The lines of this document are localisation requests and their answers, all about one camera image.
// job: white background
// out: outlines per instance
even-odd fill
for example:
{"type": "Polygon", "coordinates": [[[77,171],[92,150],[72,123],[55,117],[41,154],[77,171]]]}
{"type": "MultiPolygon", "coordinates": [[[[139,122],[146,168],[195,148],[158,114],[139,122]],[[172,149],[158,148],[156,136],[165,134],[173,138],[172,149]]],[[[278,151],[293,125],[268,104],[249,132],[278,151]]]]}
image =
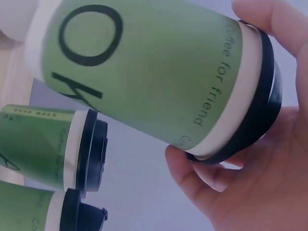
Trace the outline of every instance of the white background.
{"type": "MultiPolygon", "coordinates": [[[[236,18],[231,0],[193,0],[236,18]]],[[[308,13],[306,0],[292,4],[308,13]]],[[[274,40],[276,60],[284,80],[284,105],[297,105],[296,61],[274,40]]],[[[85,109],[35,81],[31,105],[85,109]]],[[[109,220],[105,231],[212,231],[213,228],[171,179],[164,158],[166,144],[103,115],[109,123],[109,145],[102,187],[88,193],[86,203],[105,207],[109,220]]],[[[27,185],[42,187],[30,180],[27,185]]]]}

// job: human hand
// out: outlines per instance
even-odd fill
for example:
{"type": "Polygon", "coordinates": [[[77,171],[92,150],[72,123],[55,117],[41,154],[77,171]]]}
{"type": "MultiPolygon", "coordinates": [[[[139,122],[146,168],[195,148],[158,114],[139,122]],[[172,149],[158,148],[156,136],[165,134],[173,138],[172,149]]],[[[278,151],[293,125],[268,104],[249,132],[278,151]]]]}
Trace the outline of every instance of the human hand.
{"type": "Polygon", "coordinates": [[[218,231],[307,231],[308,18],[281,0],[236,0],[233,8],[297,59],[299,107],[283,108],[262,139],[227,161],[240,170],[192,163],[174,147],[168,166],[218,231]]]}

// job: wooden table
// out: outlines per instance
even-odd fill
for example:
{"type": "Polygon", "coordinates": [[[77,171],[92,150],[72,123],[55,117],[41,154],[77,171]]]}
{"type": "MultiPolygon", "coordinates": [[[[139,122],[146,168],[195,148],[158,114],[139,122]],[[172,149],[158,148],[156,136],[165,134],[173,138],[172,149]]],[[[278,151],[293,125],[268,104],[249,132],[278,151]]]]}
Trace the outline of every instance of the wooden table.
{"type": "MultiPolygon", "coordinates": [[[[0,32],[0,107],[29,105],[33,77],[25,67],[24,46],[0,32]]],[[[24,177],[0,166],[0,180],[24,185],[24,177]]]]}

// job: green coffee cup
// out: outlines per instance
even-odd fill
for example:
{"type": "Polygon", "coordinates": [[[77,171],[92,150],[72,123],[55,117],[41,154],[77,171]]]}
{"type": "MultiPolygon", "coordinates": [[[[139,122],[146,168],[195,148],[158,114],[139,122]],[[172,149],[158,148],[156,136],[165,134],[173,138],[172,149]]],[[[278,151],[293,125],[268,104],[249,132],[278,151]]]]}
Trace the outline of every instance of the green coffee cup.
{"type": "Polygon", "coordinates": [[[7,105],[0,111],[0,165],[59,190],[98,191],[107,123],[97,112],[7,105]]]}
{"type": "Polygon", "coordinates": [[[184,0],[43,1],[26,62],[53,90],[208,164],[262,137],[282,102],[269,37],[184,0]]]}
{"type": "Polygon", "coordinates": [[[1,231],[101,231],[107,211],[80,202],[80,193],[50,192],[0,181],[1,231]]]}

